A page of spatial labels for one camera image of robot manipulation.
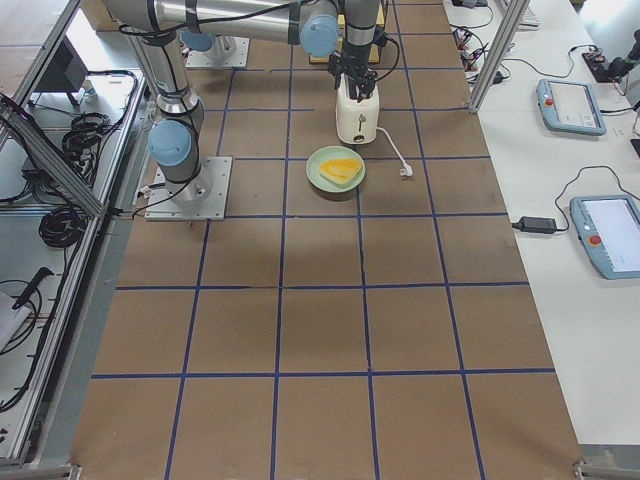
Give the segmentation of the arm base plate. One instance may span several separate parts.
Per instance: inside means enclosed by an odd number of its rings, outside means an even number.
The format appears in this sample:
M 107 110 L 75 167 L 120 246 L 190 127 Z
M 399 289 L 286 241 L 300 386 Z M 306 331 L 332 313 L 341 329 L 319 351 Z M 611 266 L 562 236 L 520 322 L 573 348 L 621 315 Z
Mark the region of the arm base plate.
M 192 33 L 183 30 L 180 39 L 188 50 L 186 67 L 191 70 L 244 68 L 250 40 L 243 37 Z
M 178 195 L 177 184 L 167 183 L 159 167 L 154 181 L 164 186 L 150 193 L 152 206 L 143 211 L 149 221 L 223 220 L 232 170 L 232 157 L 205 157 L 200 161 L 199 175 Z

